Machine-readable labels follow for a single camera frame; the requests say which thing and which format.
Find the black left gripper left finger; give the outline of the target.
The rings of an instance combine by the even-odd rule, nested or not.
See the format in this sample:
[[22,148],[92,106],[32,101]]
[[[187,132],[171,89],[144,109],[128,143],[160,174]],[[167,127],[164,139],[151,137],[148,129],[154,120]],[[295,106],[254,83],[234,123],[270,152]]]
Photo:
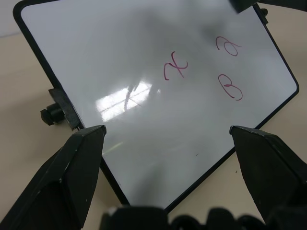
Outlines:
[[37,171],[0,230],[81,230],[96,189],[106,127],[81,129]]

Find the black framed whiteboard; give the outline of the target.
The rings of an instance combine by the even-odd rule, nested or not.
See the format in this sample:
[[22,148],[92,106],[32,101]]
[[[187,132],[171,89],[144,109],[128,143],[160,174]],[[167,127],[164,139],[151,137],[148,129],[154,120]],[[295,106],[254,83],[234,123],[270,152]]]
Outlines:
[[257,14],[229,0],[23,0],[13,15],[83,127],[105,125],[121,203],[171,211],[299,91]]

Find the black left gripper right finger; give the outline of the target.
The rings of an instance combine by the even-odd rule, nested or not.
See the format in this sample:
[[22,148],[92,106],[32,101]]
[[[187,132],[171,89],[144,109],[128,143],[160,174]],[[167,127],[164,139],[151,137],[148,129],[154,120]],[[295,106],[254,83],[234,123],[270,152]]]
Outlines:
[[241,173],[268,227],[307,227],[307,163],[277,135],[232,126]]

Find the black whiteboard eraser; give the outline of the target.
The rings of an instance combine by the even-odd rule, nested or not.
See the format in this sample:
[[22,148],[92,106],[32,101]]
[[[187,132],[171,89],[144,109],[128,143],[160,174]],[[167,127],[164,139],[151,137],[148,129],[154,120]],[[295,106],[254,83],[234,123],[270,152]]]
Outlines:
[[255,5],[259,0],[229,0],[236,13],[241,13],[249,7]]

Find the black clamp on board edge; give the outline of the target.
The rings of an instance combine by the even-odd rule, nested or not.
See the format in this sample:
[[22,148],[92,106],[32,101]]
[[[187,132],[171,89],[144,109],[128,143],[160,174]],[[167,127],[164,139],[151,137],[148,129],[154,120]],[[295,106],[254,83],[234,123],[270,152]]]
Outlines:
[[79,128],[81,122],[70,100],[62,89],[48,90],[54,103],[40,111],[42,121],[51,126],[66,120],[72,130]]

